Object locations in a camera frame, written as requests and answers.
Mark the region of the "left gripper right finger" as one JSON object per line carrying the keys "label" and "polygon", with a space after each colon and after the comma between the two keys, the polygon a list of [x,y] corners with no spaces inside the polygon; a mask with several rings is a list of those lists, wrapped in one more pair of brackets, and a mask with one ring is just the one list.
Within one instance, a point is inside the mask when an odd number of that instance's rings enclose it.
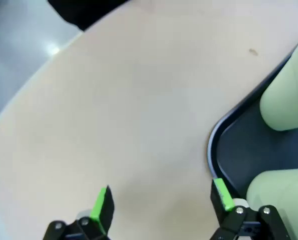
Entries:
{"label": "left gripper right finger", "polygon": [[237,240],[248,237],[251,240],[289,240],[290,235],[277,209],[264,205],[259,210],[235,205],[223,179],[214,178],[210,199],[219,227],[212,240]]}

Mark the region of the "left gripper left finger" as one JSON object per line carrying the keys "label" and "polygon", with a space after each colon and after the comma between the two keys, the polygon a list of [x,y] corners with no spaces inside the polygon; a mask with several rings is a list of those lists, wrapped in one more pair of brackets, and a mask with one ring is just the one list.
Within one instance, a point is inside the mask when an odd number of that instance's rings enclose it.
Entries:
{"label": "left gripper left finger", "polygon": [[44,240],[108,240],[115,206],[109,186],[101,188],[88,216],[66,224],[62,220],[49,223]]}

